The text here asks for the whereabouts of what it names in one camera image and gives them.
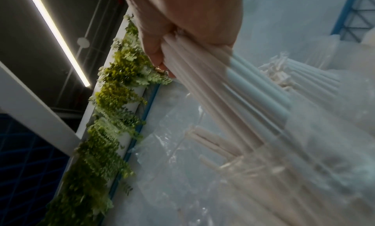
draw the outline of ceiling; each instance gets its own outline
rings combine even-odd
[[[82,49],[78,63],[92,86],[104,63],[127,5],[124,0],[42,0],[73,55],[77,40],[84,37],[90,47]],[[71,64],[32,0],[0,0],[0,61],[43,102],[54,108],[82,111],[92,90],[84,88],[75,72],[57,101]]]

